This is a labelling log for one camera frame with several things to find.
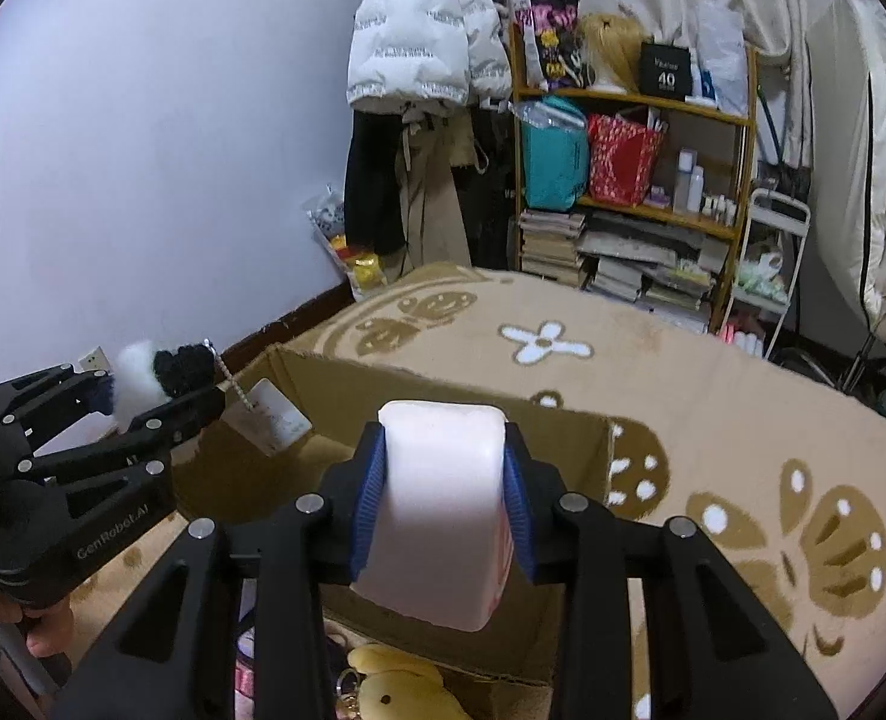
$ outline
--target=red bag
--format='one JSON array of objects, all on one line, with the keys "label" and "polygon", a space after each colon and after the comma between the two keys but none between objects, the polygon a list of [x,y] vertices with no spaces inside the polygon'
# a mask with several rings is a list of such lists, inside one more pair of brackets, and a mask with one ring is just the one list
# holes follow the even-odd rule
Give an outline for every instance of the red bag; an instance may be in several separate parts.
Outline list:
[{"label": "red bag", "polygon": [[593,114],[590,136],[590,194],[595,200],[638,205],[649,191],[665,130],[627,119]]}]

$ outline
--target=white metal rack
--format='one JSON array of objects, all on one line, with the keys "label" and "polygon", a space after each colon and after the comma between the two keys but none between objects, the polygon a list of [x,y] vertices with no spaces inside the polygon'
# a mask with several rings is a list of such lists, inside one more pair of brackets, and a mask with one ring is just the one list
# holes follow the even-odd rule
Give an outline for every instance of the white metal rack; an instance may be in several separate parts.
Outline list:
[{"label": "white metal rack", "polygon": [[[789,213],[782,213],[780,209],[785,209]],[[776,329],[769,338],[766,346],[765,357],[768,360],[773,347],[776,344],[776,338],[780,335],[782,324],[786,321],[786,315],[793,301],[793,292],[796,290],[796,280],[799,278],[800,266],[803,264],[803,251],[806,248],[806,237],[809,235],[810,213],[809,206],[799,200],[787,197],[777,191],[769,189],[757,189],[753,192],[749,201],[749,215],[746,223],[746,230],[743,233],[742,248],[739,251],[739,263],[737,264],[737,272],[734,276],[734,284],[732,290],[729,291],[729,305],[726,306],[726,314],[723,319],[723,325],[729,322],[729,315],[732,314],[732,305],[735,302],[745,303],[762,309],[763,311],[776,314],[780,320],[776,324]],[[773,298],[766,298],[764,295],[756,295],[748,290],[744,290],[739,286],[740,266],[746,260],[746,248],[749,245],[750,229],[753,223],[762,224],[766,227],[780,230],[787,235],[795,236],[799,239],[799,253],[796,262],[793,264],[793,276],[786,290],[786,303]]]}]

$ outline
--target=white puffer jacket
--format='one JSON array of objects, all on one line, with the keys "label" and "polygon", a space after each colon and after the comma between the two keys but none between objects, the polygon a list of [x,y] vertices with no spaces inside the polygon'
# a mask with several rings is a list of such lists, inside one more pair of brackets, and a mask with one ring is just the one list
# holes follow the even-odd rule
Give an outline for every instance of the white puffer jacket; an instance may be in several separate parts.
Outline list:
[{"label": "white puffer jacket", "polygon": [[492,0],[363,0],[356,11],[346,93],[356,110],[446,116],[511,86]]}]

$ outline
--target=yellow plush toy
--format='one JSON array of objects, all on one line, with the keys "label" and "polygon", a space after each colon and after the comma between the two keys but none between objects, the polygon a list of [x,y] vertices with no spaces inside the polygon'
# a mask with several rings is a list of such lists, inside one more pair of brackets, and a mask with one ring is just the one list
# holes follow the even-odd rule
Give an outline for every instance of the yellow plush toy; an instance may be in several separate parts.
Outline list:
[{"label": "yellow plush toy", "polygon": [[470,720],[444,688],[439,669],[425,659],[365,644],[350,652],[349,661],[366,676],[359,687],[361,720]]}]

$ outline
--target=electrical outlet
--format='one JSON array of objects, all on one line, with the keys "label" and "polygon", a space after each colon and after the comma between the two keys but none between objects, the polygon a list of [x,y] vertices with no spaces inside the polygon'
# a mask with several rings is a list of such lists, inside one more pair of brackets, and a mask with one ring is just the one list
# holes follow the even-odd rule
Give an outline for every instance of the electrical outlet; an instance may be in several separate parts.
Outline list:
[{"label": "electrical outlet", "polygon": [[85,370],[112,370],[110,358],[106,356],[102,346],[97,346],[86,357],[81,357],[79,362],[80,372]]}]

